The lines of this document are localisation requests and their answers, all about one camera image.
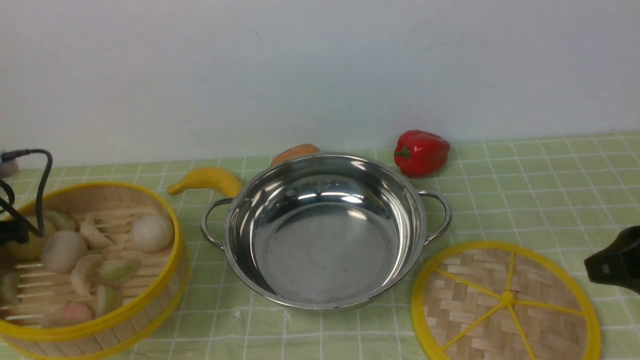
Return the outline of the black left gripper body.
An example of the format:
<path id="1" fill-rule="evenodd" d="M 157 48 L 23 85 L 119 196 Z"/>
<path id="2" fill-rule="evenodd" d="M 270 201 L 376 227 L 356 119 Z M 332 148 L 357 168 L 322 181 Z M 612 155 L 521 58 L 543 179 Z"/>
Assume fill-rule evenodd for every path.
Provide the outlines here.
<path id="1" fill-rule="evenodd" d="M 0 245 L 27 244 L 29 242 L 28 220 L 3 219 L 0 221 Z"/>

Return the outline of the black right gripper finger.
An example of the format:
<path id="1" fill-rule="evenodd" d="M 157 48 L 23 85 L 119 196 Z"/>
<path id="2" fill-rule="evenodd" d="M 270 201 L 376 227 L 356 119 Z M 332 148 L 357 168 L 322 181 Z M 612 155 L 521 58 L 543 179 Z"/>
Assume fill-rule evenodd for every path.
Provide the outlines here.
<path id="1" fill-rule="evenodd" d="M 589 281 L 640 294 L 640 227 L 622 230 L 606 248 L 583 261 Z"/>

